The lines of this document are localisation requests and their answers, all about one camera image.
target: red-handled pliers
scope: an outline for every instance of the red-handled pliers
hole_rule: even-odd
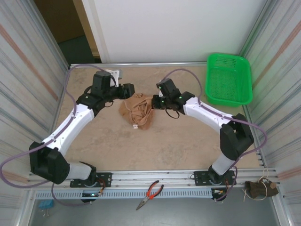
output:
[[[149,187],[149,190],[147,191],[146,193],[146,196],[144,199],[142,199],[142,201],[140,202],[139,206],[137,207],[136,210],[139,210],[142,206],[144,206],[146,204],[146,202],[149,200],[149,199],[153,199],[155,198],[158,194],[161,193],[161,191],[163,190],[163,187],[164,185],[161,185],[161,188],[155,193],[155,194],[152,194],[151,195],[151,190],[152,188],[157,184],[159,183],[158,180],[156,180],[154,183],[151,184],[151,186]]]

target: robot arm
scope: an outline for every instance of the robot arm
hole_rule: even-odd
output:
[[[246,118],[241,114],[236,116],[226,114],[205,103],[201,103],[205,108],[212,110],[221,116],[209,112],[199,105],[198,98],[193,94],[189,92],[181,93],[171,79],[161,81],[157,84],[157,88],[160,90],[160,95],[154,95],[152,99],[152,108],[172,109],[194,117],[220,134],[220,148],[222,154],[208,170],[210,179],[215,184],[218,184],[224,179],[224,175],[230,169],[232,164],[254,142],[249,126],[227,120],[224,116],[243,121],[246,121]]]
[[[95,183],[95,167],[83,162],[68,163],[64,156],[75,137],[97,116],[100,110],[105,108],[106,103],[111,103],[114,99],[126,99],[134,94],[133,84],[120,86],[118,84],[119,77],[120,71],[96,72],[92,86],[88,87],[76,101],[75,114],[73,109],[62,124],[42,141],[42,144],[50,140],[54,141],[30,154],[32,173],[55,184],[60,184],[66,179],[80,179],[87,186]],[[70,118],[73,118],[72,122],[65,131],[61,132]],[[30,149],[40,145],[40,143],[33,142]]]

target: corrugated metal wall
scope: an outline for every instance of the corrugated metal wall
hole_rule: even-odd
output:
[[[28,150],[52,129],[67,65],[30,0],[0,2],[0,162]],[[4,167],[26,182],[29,157]],[[12,224],[21,189],[0,180],[0,225]]]
[[[262,154],[277,169],[295,225],[301,225],[300,19],[300,0],[279,0],[246,55],[253,73],[248,110],[267,131]]]

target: tan cloth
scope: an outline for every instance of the tan cloth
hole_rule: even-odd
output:
[[[151,108],[151,99],[150,96],[135,93],[122,102],[119,113],[132,125],[137,125],[140,129],[148,129],[155,113]]]

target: green plastic basket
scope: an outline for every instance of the green plastic basket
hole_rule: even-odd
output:
[[[205,92],[209,103],[238,107],[252,101],[250,63],[240,57],[222,53],[207,59]]]

